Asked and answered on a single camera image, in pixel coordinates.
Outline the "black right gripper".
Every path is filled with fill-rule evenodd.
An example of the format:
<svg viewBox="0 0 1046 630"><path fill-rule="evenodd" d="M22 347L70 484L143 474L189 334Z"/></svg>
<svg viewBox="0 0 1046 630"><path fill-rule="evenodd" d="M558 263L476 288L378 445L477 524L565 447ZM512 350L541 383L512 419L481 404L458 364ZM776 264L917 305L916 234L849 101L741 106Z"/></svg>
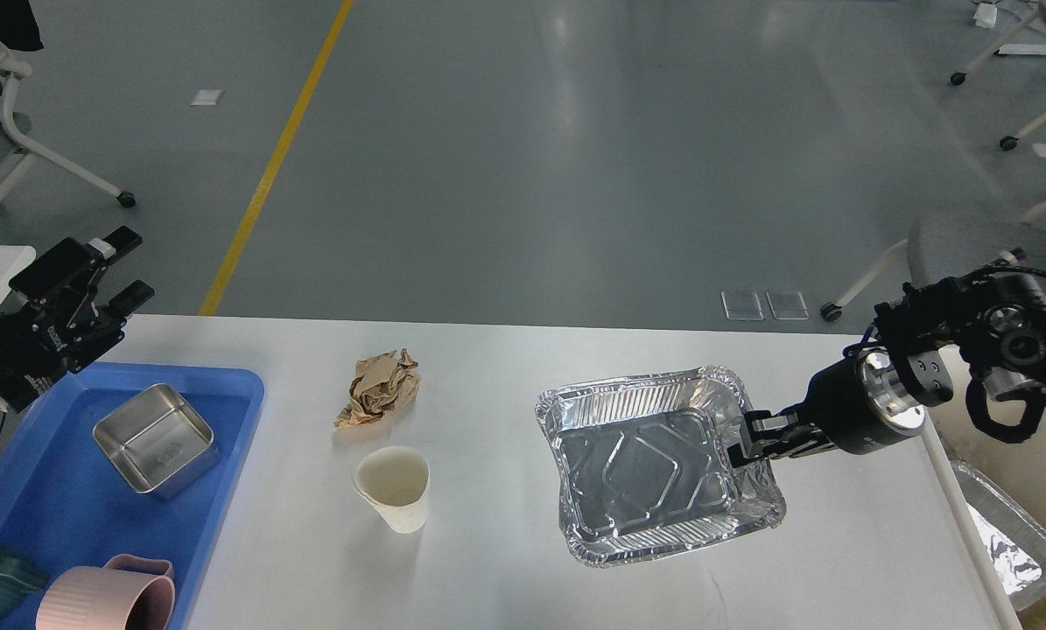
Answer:
<svg viewBox="0 0 1046 630"><path fill-rule="evenodd" d="M925 407L899 383L889 353L870 347L812 376L805 404L744 412L742 440L727 447L727 456L751 464L836 448L863 455L922 435L925 422Z"/></svg>

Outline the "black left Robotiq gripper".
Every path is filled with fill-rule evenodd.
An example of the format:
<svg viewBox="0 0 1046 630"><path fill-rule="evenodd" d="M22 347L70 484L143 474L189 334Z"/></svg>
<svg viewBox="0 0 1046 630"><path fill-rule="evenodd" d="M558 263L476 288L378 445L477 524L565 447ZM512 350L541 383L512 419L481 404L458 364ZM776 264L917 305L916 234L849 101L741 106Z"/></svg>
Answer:
<svg viewBox="0 0 1046 630"><path fill-rule="evenodd" d="M87 242L66 238L12 276L12 292L31 306L0 311L1 411L25 410L63 376L85 370L126 339L127 320L154 298L154 288L136 280L100 306L98 288L109 268L143 242L127 226ZM95 322L62 330L41 312Z"/></svg>

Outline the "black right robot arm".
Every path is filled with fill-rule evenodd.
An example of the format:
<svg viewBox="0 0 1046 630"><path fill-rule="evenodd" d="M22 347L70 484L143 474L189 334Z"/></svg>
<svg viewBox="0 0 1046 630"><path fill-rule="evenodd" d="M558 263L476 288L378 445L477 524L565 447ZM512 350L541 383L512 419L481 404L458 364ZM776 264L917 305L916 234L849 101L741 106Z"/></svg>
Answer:
<svg viewBox="0 0 1046 630"><path fill-rule="evenodd" d="M1021 264L1019 248L963 276L877 303L860 342L814 374L802 402L748 411L731 466L797 459L829 450L874 453L923 434L927 411L953 399L940 350L967 363L965 404L990 438L1031 438L1046 410L1046 271Z"/></svg>

